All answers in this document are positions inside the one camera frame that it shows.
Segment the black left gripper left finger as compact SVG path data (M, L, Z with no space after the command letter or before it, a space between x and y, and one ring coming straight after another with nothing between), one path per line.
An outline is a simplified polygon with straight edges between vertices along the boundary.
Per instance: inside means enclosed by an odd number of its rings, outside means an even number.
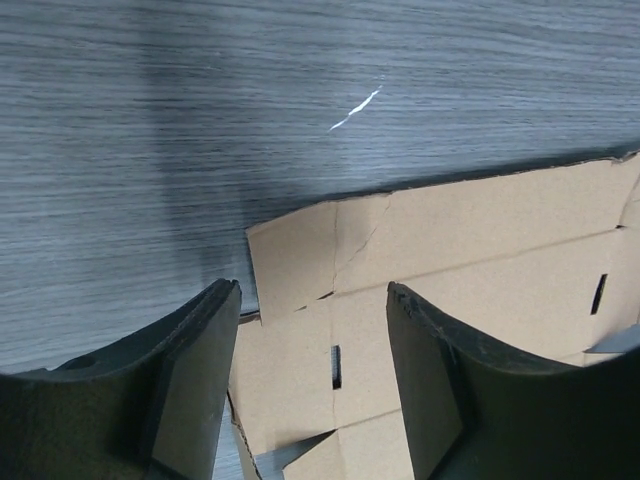
M220 279L108 346L3 375L2 477L210 478L241 300Z

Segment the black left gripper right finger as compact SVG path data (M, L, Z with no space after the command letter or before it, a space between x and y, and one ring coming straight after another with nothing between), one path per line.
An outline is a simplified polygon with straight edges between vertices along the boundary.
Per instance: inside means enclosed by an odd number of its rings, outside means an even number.
M390 283L386 316L418 479L635 479L639 353L578 367Z

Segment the small cardboard box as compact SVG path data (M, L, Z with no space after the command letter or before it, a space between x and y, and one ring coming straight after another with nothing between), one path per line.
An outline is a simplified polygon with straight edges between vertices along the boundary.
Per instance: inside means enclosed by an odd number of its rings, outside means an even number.
M635 479L639 157L328 201L248 233L243 474Z

